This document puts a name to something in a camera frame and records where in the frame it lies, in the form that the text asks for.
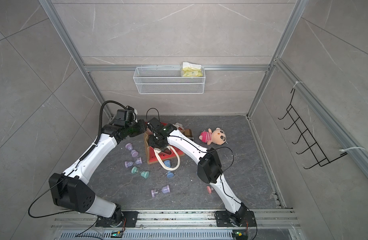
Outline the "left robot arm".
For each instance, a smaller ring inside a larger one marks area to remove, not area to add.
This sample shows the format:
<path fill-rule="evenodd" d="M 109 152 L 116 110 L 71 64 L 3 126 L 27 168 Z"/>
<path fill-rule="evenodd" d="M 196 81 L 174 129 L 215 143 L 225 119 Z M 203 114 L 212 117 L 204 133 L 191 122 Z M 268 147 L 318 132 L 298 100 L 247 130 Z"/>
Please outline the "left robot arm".
<path fill-rule="evenodd" d="M 106 125 L 103 124 L 104 108 L 110 101 L 105 101 L 100 108 L 98 134 L 95 141 L 75 163 L 63 173 L 54 173 L 49 178 L 49 192 L 53 203 L 65 208 L 67 213 L 79 212 L 97 216 L 112 227 L 124 222 L 124 215 L 119 204 L 98 197 L 88 186 L 90 178 L 104 158 L 125 138 L 143 134 L 147 125 L 137 119 L 137 110 L 120 106 L 115 117 Z"/>

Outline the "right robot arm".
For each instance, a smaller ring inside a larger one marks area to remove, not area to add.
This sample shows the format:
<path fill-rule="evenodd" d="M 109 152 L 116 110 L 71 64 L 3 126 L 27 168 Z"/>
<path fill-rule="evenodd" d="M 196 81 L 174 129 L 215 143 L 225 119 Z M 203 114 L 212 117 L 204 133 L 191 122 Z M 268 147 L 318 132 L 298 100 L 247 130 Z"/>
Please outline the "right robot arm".
<path fill-rule="evenodd" d="M 210 185 L 223 201 L 226 212 L 226 222 L 236 227 L 257 226 L 255 215 L 234 194 L 228 185 L 220 158 L 216 149 L 207 149 L 188 139 L 178 128 L 172 124 L 163 125 L 157 118 L 145 123 L 149 131 L 149 143 L 153 148 L 162 150 L 175 148 L 181 150 L 197 164 L 197 176 L 204 183 Z"/>

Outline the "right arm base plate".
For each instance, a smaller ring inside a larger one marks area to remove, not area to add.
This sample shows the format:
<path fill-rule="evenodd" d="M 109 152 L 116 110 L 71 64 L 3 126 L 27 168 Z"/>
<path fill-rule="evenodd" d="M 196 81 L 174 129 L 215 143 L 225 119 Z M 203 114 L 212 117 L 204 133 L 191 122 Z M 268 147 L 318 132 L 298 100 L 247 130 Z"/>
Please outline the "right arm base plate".
<path fill-rule="evenodd" d="M 256 227 L 257 222 L 252 211 L 245 211 L 242 215 L 228 211 L 216 211 L 214 214 L 218 227 Z"/>

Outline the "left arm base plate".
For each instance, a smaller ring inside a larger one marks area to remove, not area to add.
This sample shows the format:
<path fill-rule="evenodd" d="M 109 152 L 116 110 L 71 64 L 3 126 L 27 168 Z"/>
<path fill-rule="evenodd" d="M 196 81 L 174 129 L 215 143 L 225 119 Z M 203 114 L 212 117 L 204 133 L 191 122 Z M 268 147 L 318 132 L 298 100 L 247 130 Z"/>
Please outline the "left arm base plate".
<path fill-rule="evenodd" d="M 134 228 L 138 220 L 138 215 L 139 212 L 137 211 L 118 211 L 111 218 L 98 216 L 95 227 L 121 228 L 125 226 L 126 228 Z"/>

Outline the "purple hourglass front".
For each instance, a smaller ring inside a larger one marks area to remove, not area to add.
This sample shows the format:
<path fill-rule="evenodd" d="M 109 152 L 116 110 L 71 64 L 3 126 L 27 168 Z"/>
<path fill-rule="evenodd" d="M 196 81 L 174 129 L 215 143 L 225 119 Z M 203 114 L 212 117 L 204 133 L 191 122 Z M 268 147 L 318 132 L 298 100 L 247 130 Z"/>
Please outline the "purple hourglass front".
<path fill-rule="evenodd" d="M 166 185 L 166 186 L 163 186 L 160 189 L 152 189 L 151 190 L 151 195 L 152 195 L 152 198 L 155 198 L 160 194 L 168 194 L 170 192 L 171 192 L 170 186 Z"/>

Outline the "red burlap canvas bag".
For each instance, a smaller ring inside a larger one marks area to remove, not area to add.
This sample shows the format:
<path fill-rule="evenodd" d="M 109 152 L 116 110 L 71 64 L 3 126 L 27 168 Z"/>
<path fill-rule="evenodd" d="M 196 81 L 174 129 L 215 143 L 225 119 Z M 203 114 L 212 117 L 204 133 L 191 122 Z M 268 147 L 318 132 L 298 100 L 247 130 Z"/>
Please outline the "red burlap canvas bag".
<path fill-rule="evenodd" d="M 148 144 L 149 135 L 151 135 L 152 132 L 148 129 L 144 133 L 144 144 L 145 144 L 145 151 L 146 151 L 146 157 L 147 157 L 147 163 L 154 164 L 159 163 L 163 169 L 167 171 L 175 171 L 181 164 L 181 157 L 183 157 L 185 154 L 183 151 L 179 150 L 176 147 L 173 147 L 171 145 L 168 145 L 165 149 L 157 149 L 152 148 Z M 171 164 L 168 163 L 168 161 L 176 159 L 176 166 L 172 167 Z"/>

